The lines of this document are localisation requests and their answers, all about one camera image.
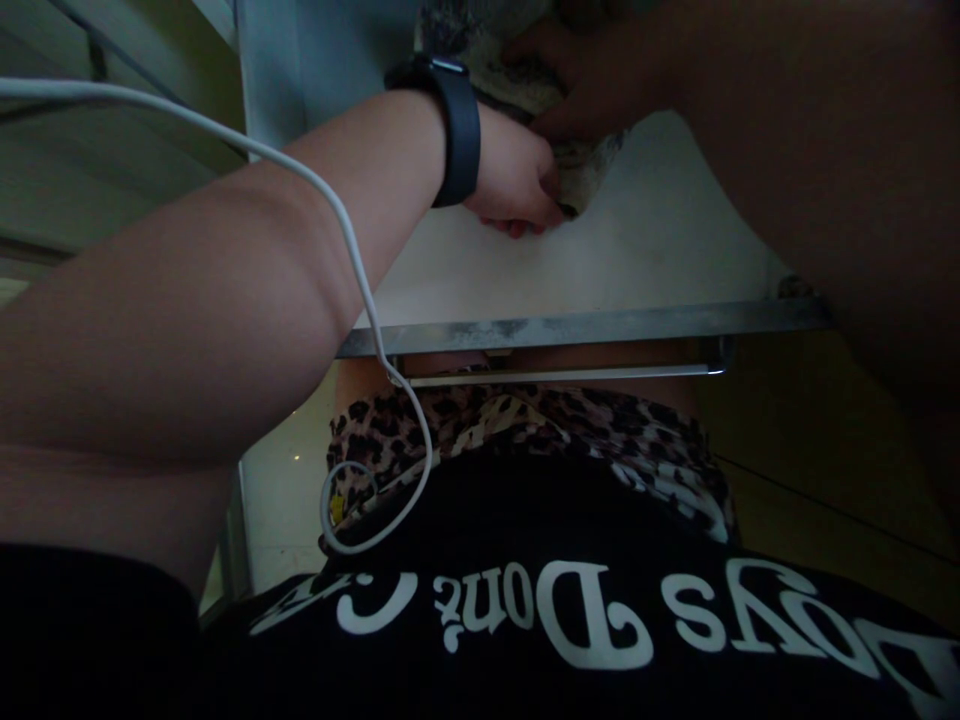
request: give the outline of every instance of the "white table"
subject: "white table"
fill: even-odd
[[[279,147],[382,90],[418,0],[237,0],[247,129]],[[428,213],[376,293],[391,354],[824,327],[779,301],[789,270],[743,222],[684,122],[638,125],[588,211],[513,241],[462,207]],[[365,318],[341,357],[372,354]]]

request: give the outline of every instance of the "floor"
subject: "floor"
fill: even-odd
[[[319,572],[320,487],[327,476],[337,365],[310,398],[243,456],[244,510],[253,591]]]
[[[318,506],[335,375],[244,457],[255,592],[325,562]],[[836,333],[741,338],[733,370],[697,390],[746,547],[857,580],[960,633],[946,522],[892,398]]]

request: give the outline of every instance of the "charging cable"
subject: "charging cable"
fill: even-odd
[[[236,145],[247,152],[255,153],[265,160],[276,163],[280,167],[289,170],[295,175],[299,175],[320,191],[320,194],[327,199],[327,202],[329,202],[330,206],[333,208],[333,211],[337,216],[337,221],[340,223],[340,228],[343,230],[343,239],[347,244],[347,252],[350,254],[350,263],[353,265],[353,273],[357,278],[357,284],[360,286],[360,294],[363,296],[363,306],[366,308],[367,317],[370,319],[370,329],[373,331],[373,345],[376,348],[377,360],[380,361],[380,364],[383,365],[384,369],[387,371],[387,376],[390,378],[390,382],[397,387],[403,388],[403,390],[410,397],[410,402],[413,403],[413,409],[414,412],[416,412],[417,420],[420,422],[420,430],[423,432],[423,440],[424,444],[426,445],[426,458],[423,466],[423,475],[420,476],[420,482],[417,483],[417,487],[416,490],[414,490],[413,496],[404,506],[403,510],[401,510],[400,513],[393,519],[393,521],[383,530],[378,532],[372,538],[357,545],[344,545],[342,542],[337,540],[336,535],[333,533],[333,522],[330,518],[330,493],[333,489],[332,486],[336,474],[346,467],[359,467],[361,470],[365,471],[371,477],[371,479],[373,478],[373,473],[369,469],[350,461],[342,462],[339,465],[331,468],[329,474],[327,475],[327,479],[323,481],[323,490],[320,493],[320,525],[323,528],[323,534],[326,543],[341,555],[358,555],[365,550],[369,550],[374,545],[377,545],[380,541],[387,537],[387,535],[396,530],[397,526],[400,525],[404,518],[410,514],[413,506],[423,494],[423,488],[426,487],[427,478],[430,476],[430,469],[433,467],[433,442],[430,439],[430,428],[427,425],[427,420],[423,415],[423,408],[420,405],[420,401],[417,400],[416,393],[414,393],[413,388],[410,387],[410,383],[406,381],[403,375],[401,375],[399,371],[397,371],[397,369],[393,367],[393,365],[391,365],[387,360],[387,355],[383,349],[383,335],[380,332],[380,319],[377,316],[377,307],[373,302],[373,293],[370,291],[370,283],[367,282],[367,273],[363,269],[363,260],[360,258],[360,249],[357,247],[357,237],[353,232],[353,224],[350,222],[350,216],[347,214],[347,209],[343,206],[343,203],[341,202],[340,198],[337,197],[337,194],[333,191],[333,188],[331,188],[322,177],[313,172],[313,170],[308,168],[303,163],[294,160],[289,155],[285,155],[278,150],[274,150],[269,145],[264,145],[261,142],[252,140],[246,135],[238,133],[235,130],[231,130],[230,128],[225,127],[218,122],[214,122],[210,118],[185,108],[182,105],[177,105],[170,100],[157,97],[155,95],[150,95],[149,93],[130,90],[129,88],[119,87],[117,85],[109,85],[106,83],[81,82],[74,80],[28,80],[18,78],[0,78],[0,98],[20,100],[55,100],[71,103],[89,102],[91,100],[106,100],[127,105],[137,105],[139,107],[146,107],[152,110],[170,113],[171,115],[177,116],[181,120],[185,120],[191,125],[196,125],[202,130],[206,130],[210,134],[216,135],[225,142]],[[376,482],[374,482],[373,487],[374,491],[376,492]]]

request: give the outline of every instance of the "patterned cloth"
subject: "patterned cloth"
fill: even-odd
[[[418,16],[414,48],[459,60],[481,102],[528,125],[561,100],[557,77],[537,61],[500,62],[504,44],[553,12],[552,0],[427,0]],[[560,168],[559,204],[576,217],[600,189],[626,133],[597,143],[554,146]]]
[[[706,435],[676,410],[632,395],[551,385],[426,388],[417,395],[434,467],[467,451],[601,459],[624,485],[669,503],[714,540],[735,535],[729,487]],[[401,487],[417,482],[426,450],[410,399],[398,388],[355,402],[330,427],[328,467],[359,462],[381,488],[376,494],[366,474],[341,470],[330,502],[339,532],[389,507]],[[320,546],[331,552],[322,538]]]

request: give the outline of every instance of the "fitness tracker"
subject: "fitness tracker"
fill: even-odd
[[[447,158],[443,185],[433,207],[459,205],[477,189],[480,170],[480,113],[470,71],[456,60],[415,53],[383,78],[387,90],[426,90],[443,103]]]

